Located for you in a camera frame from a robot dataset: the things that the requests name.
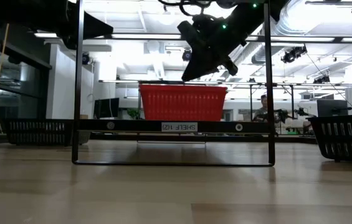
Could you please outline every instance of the red basket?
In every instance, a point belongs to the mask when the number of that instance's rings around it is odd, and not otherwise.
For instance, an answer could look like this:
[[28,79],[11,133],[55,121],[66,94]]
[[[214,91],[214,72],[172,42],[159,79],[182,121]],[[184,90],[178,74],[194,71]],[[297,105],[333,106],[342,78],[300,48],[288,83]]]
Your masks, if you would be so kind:
[[145,119],[220,121],[226,87],[140,85]]

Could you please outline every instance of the potted plant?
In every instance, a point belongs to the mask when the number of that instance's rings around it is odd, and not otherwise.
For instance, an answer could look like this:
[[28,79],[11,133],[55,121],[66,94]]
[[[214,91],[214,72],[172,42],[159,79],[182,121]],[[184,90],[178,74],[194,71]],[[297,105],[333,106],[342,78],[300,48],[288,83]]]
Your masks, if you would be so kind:
[[137,119],[137,117],[138,117],[138,111],[137,111],[137,109],[134,109],[134,108],[127,109],[127,114],[132,119]]

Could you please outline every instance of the metal shelf frame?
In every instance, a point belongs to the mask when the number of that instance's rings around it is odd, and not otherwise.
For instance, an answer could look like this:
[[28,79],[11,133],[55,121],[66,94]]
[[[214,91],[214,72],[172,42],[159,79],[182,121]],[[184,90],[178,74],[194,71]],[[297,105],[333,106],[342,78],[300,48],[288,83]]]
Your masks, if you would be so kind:
[[[80,119],[80,98],[82,91],[82,52],[84,30],[84,0],[77,1],[77,51],[75,72],[75,109],[72,142],[72,163],[76,165],[128,165],[128,166],[206,166],[206,167],[272,167],[275,165],[275,124],[273,85],[266,85],[268,103],[268,123],[207,122],[196,121],[197,132],[202,133],[259,133],[268,134],[269,161],[266,164],[225,164],[225,163],[183,163],[183,162],[99,162],[82,161],[78,158],[79,131],[148,131],[162,132],[162,121],[126,121],[126,120],[83,120]],[[272,81],[272,54],[270,36],[270,0],[264,0],[264,42],[267,83]]]

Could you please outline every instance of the glass wall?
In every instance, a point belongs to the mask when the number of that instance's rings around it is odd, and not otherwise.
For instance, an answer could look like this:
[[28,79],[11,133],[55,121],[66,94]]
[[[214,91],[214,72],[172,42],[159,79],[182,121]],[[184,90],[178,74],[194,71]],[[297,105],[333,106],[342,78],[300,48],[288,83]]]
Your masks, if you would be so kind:
[[0,74],[0,124],[5,132],[6,119],[45,118],[48,72],[8,55],[3,59]]

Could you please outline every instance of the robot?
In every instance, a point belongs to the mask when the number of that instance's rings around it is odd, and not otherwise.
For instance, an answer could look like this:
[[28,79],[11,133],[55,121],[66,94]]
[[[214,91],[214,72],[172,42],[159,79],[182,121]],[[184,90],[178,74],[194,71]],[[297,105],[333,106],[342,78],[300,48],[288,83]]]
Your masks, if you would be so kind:
[[[193,24],[183,21],[178,25],[183,39],[191,46],[192,54],[182,79],[190,81],[203,75],[218,72],[220,65],[231,75],[238,72],[229,54],[239,45],[246,45],[246,38],[264,21],[264,0],[158,0],[165,6],[178,6],[182,13],[193,17]],[[271,0],[270,15],[279,21],[281,9],[289,0]],[[235,7],[227,18],[216,18],[204,13],[211,4],[224,9]],[[201,8],[198,15],[190,15],[185,5]],[[98,36],[111,37],[113,27],[84,13],[85,39]],[[16,23],[33,31],[55,32],[69,49],[76,49],[77,5],[68,0],[0,0],[0,24]]]
[[[247,0],[217,0],[220,7],[235,7],[227,18],[216,18],[204,13],[214,1],[180,0],[170,3],[158,0],[166,6],[179,6],[181,12],[193,17],[193,24],[183,21],[178,25],[182,37],[192,48],[191,59],[182,79],[190,81],[203,75],[218,72],[218,66],[224,66],[231,75],[236,75],[238,68],[229,58],[229,54],[238,45],[245,45],[245,39],[264,21],[264,4],[251,3]],[[270,15],[279,21],[281,9],[289,0],[272,0]],[[190,15],[184,10],[185,5],[199,6],[198,15]]]

